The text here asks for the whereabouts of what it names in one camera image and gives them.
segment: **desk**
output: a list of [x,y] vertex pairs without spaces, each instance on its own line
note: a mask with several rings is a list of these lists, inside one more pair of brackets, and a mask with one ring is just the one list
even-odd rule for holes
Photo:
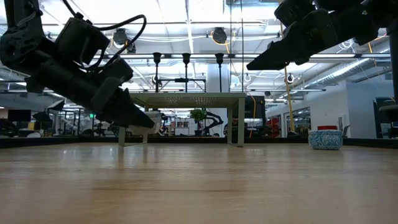
[[[245,93],[131,93],[132,101],[149,111],[149,108],[227,108],[228,135],[227,140],[232,144],[232,110],[239,105],[238,114],[238,144],[244,144],[244,101]],[[120,127],[119,145],[125,145],[126,128]]]

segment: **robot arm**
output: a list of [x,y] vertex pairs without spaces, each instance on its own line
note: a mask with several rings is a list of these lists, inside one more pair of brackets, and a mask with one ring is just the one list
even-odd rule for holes
[[285,0],[275,16],[287,27],[284,38],[247,65],[248,70],[280,70],[301,65],[323,50],[354,38],[359,45],[398,18],[397,0]]
[[[105,66],[100,66],[109,44],[101,31],[144,19],[141,31],[125,46],[127,48],[144,30],[145,16],[99,28],[73,12],[75,17],[69,19],[52,42],[42,30],[38,0],[4,0],[4,5],[8,30],[1,37],[0,59],[5,66],[30,76],[25,79],[28,92],[42,93],[44,88],[49,88],[94,112],[100,120],[124,127],[154,126],[154,122],[135,106],[128,90],[120,88],[132,78],[131,67],[119,56],[124,48]],[[98,51],[101,52],[100,59],[90,67],[84,67],[91,63]]]

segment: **potted plant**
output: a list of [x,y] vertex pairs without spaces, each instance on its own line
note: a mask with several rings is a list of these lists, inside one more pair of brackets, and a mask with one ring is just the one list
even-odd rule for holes
[[191,118],[195,120],[195,124],[198,125],[198,129],[195,130],[195,136],[201,135],[200,130],[200,121],[203,121],[206,118],[206,109],[194,109],[190,112]]

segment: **table leg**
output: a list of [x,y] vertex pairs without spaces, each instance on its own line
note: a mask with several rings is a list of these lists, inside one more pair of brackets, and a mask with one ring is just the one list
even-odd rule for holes
[[244,98],[239,99],[238,147],[243,147],[244,144],[244,101]]
[[[148,106],[145,106],[145,112],[148,112],[149,111],[149,107]],[[143,136],[142,136],[142,142],[143,143],[148,143],[148,134],[144,134]]]
[[119,146],[124,146],[126,141],[126,128],[119,127]]
[[227,113],[228,113],[228,129],[227,129],[227,134],[226,134],[226,140],[228,144],[232,144],[232,108],[227,108]]

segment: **blue container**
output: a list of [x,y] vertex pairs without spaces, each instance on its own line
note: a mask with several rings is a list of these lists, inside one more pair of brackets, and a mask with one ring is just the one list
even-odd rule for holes
[[308,143],[316,150],[339,150],[343,145],[343,132],[337,130],[310,131]]

